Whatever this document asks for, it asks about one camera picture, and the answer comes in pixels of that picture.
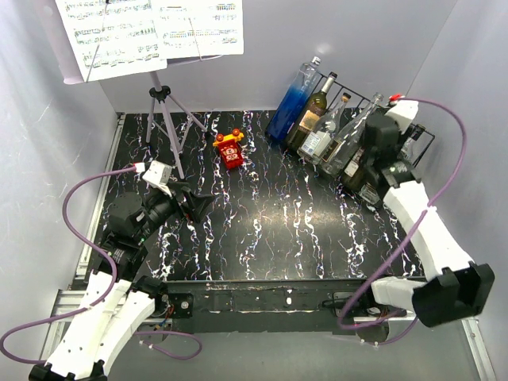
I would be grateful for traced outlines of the small clear black-cap bottle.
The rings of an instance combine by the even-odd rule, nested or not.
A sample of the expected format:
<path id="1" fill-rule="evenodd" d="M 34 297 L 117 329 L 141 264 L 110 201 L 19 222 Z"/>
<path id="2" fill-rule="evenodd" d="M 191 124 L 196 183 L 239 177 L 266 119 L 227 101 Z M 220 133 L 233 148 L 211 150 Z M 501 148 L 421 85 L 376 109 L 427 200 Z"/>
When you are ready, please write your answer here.
<path id="1" fill-rule="evenodd" d="M 374 207 L 380 207 L 391 188 L 399 188 L 402 183 L 419 180 L 410 157 L 410 148 L 404 143 L 382 150 L 370 147 L 361 159 L 363 170 L 362 186 L 359 196 Z"/>

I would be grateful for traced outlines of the dark green wine bottle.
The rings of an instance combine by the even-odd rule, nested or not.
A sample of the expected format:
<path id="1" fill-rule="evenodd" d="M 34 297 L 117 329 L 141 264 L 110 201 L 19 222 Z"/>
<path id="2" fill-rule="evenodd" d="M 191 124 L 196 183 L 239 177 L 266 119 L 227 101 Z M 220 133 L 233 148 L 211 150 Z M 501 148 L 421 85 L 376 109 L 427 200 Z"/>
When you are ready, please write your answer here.
<path id="1" fill-rule="evenodd" d="M 342 172 L 341 182 L 351 192 L 360 192 L 363 186 L 371 183 L 362 164 L 363 158 L 364 148 L 360 147 Z"/>

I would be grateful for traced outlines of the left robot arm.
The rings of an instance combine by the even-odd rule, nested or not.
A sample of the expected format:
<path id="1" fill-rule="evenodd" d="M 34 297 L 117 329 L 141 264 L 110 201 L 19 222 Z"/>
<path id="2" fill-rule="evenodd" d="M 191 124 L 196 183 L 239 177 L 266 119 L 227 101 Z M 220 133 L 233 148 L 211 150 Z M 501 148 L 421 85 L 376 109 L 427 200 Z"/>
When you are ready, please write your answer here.
<path id="1" fill-rule="evenodd" d="M 163 316 L 169 307 L 160 281 L 137 278 L 148 254 L 145 241 L 170 217 L 201 221 L 213 200 L 182 182 L 154 183 L 145 197 L 135 192 L 118 196 L 100 244 L 117 268 L 106 260 L 92 266 L 80 303 L 85 312 L 72 319 L 56 350 L 33 367 L 29 379 L 105 380 L 141 322 Z"/>

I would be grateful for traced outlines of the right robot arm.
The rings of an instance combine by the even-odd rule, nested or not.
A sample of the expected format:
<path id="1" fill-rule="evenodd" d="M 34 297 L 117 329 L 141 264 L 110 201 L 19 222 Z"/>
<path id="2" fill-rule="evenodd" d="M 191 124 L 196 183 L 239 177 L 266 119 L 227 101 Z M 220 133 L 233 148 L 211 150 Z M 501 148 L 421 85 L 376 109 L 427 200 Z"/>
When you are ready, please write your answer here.
<path id="1" fill-rule="evenodd" d="M 361 160 L 365 180 L 392 211 L 416 250 L 425 281 L 382 274 L 359 296 L 360 308 L 377 315 L 387 306 L 410 310 L 427 327 L 483 312 L 495 280 L 488 264 L 476 264 L 429 206 L 414 167 L 399 158 L 397 122 L 382 114 L 366 120 Z"/>

